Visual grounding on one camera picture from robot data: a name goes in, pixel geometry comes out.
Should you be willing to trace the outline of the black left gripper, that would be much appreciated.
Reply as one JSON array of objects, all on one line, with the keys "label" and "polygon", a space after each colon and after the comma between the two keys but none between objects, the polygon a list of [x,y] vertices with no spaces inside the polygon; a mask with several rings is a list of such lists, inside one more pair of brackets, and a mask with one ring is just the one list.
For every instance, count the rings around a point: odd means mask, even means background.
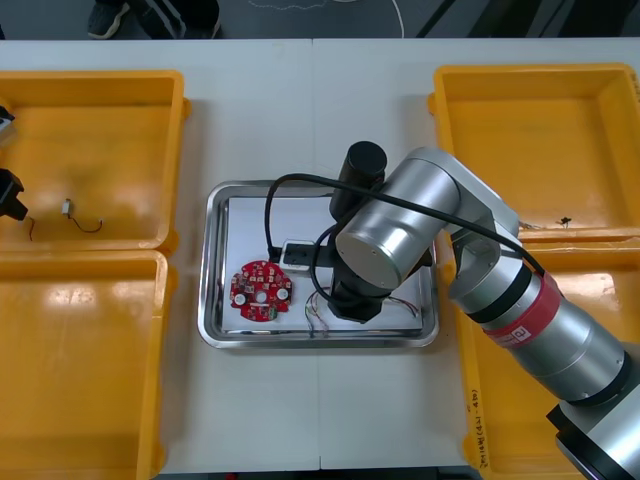
[{"label": "black left gripper", "polygon": [[23,221],[28,209],[18,199],[24,187],[17,176],[7,169],[0,170],[0,215]]}]

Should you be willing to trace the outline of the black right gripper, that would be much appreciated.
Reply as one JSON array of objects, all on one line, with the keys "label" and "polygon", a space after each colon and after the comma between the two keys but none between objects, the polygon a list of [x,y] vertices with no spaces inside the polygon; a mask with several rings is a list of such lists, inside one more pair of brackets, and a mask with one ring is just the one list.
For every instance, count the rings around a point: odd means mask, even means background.
[{"label": "black right gripper", "polygon": [[353,272],[334,272],[329,309],[338,318],[365,324],[379,315],[390,289],[374,286]]}]

